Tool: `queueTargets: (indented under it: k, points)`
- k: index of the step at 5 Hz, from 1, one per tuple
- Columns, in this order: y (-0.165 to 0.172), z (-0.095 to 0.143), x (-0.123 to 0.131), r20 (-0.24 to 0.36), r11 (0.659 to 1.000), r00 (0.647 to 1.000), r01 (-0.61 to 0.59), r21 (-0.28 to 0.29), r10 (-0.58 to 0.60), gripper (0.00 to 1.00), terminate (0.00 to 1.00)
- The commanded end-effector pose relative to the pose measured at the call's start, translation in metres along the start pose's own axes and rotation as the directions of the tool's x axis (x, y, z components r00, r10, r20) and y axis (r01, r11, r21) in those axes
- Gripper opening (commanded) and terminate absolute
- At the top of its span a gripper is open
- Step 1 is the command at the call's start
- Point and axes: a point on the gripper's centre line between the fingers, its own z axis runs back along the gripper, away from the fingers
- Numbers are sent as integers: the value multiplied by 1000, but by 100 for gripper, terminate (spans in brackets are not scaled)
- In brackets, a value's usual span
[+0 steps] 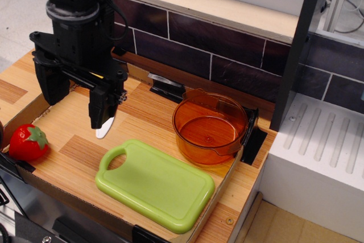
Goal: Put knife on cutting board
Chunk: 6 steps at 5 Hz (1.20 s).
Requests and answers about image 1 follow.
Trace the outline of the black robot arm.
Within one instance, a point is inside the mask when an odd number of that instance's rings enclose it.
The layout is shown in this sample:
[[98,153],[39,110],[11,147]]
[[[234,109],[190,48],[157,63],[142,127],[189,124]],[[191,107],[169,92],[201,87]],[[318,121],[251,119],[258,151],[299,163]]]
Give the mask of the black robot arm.
[[126,98],[127,73],[111,55],[120,9],[112,0],[48,0],[46,13],[52,33],[30,35],[43,96],[54,105],[68,95],[71,82],[88,89],[91,127],[100,129]]

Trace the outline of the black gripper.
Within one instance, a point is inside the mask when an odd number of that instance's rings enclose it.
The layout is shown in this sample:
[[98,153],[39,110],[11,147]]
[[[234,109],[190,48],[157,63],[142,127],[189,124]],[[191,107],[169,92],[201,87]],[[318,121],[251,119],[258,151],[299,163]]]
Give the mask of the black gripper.
[[111,56],[117,41],[114,14],[100,13],[88,22],[55,20],[52,24],[52,34],[30,34],[42,94],[49,105],[55,105],[69,94],[71,81],[89,89],[91,128],[100,129],[115,116],[126,96],[126,72]]

